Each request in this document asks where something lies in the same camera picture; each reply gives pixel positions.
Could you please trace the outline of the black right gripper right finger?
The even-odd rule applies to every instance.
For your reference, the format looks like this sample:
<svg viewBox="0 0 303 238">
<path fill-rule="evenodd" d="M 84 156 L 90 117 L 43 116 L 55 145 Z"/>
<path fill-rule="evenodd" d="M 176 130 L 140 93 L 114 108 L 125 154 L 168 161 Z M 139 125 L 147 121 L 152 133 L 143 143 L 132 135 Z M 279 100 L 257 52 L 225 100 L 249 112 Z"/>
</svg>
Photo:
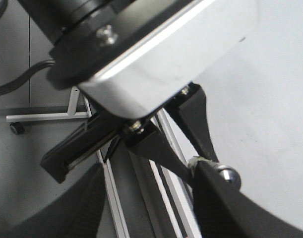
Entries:
<svg viewBox="0 0 303 238">
<path fill-rule="evenodd" d="M 194 213 L 204 238 L 303 238 L 303 231 L 242 194 L 202 159 L 190 162 Z"/>
</svg>

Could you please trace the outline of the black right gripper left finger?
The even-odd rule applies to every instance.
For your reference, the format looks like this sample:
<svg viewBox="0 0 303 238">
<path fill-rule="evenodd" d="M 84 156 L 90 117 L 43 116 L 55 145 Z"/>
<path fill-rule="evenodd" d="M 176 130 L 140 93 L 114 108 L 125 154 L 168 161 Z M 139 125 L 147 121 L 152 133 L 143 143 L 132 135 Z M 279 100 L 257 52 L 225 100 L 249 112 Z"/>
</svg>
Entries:
<svg viewBox="0 0 303 238">
<path fill-rule="evenodd" d="M 96 163 L 58 199 L 0 232 L 0 238 L 95 238 L 105 199 L 104 170 Z"/>
</svg>

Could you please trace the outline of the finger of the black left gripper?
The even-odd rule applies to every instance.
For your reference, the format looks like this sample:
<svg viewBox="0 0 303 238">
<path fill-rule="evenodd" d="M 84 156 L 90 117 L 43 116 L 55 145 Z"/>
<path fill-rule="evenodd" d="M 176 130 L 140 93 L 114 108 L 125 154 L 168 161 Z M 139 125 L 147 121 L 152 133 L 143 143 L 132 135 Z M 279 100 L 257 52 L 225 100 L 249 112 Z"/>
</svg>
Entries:
<svg viewBox="0 0 303 238">
<path fill-rule="evenodd" d="M 151 160 L 170 170 L 191 185 L 193 178 L 190 170 L 179 159 L 164 134 L 151 121 L 142 128 L 130 130 L 125 127 L 121 131 L 121 138 L 130 152 L 140 158 Z"/>
</svg>

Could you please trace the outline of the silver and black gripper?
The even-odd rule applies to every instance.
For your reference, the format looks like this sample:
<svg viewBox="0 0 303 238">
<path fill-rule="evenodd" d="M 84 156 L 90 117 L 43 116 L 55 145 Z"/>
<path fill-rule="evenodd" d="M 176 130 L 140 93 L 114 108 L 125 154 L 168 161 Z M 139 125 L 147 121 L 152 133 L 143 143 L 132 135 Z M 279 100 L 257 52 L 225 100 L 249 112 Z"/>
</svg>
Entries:
<svg viewBox="0 0 303 238">
<path fill-rule="evenodd" d="M 257 22 L 255 0 L 137 0 L 81 41 L 57 44 L 47 79 L 56 89 L 77 86 L 125 119 L 145 117 L 175 95 L 165 110 L 199 156 L 218 162 L 205 92 L 190 82 Z"/>
</svg>

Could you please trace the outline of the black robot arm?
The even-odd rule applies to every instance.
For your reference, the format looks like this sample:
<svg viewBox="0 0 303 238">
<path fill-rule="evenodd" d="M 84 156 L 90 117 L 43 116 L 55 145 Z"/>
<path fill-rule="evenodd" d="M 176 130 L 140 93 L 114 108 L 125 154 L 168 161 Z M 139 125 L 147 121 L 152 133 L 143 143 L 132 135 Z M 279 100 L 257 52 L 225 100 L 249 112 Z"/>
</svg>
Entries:
<svg viewBox="0 0 303 238">
<path fill-rule="evenodd" d="M 22 0 L 53 44 L 51 58 L 0 86 L 0 96 L 48 68 L 58 89 L 77 87 L 96 109 L 51 149 L 42 168 L 57 182 L 110 143 L 170 170 L 192 189 L 206 238 L 303 238 L 240 192 L 236 170 L 219 163 L 206 96 L 192 80 L 258 20 L 255 0 Z"/>
</svg>

